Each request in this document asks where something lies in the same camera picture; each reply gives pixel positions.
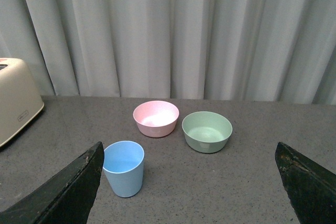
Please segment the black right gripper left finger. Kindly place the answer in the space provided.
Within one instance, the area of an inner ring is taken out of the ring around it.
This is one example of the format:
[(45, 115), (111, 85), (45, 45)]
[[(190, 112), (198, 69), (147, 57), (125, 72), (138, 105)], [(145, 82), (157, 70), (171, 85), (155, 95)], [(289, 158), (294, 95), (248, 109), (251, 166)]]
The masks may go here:
[(1, 212), (1, 223), (86, 223), (100, 185), (104, 150), (101, 142)]

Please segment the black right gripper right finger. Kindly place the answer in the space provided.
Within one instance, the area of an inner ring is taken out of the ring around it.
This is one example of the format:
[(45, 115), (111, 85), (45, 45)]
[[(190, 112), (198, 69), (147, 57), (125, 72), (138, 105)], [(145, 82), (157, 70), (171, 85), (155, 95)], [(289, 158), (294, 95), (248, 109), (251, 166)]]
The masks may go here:
[(275, 160), (300, 223), (335, 223), (335, 174), (279, 142)]

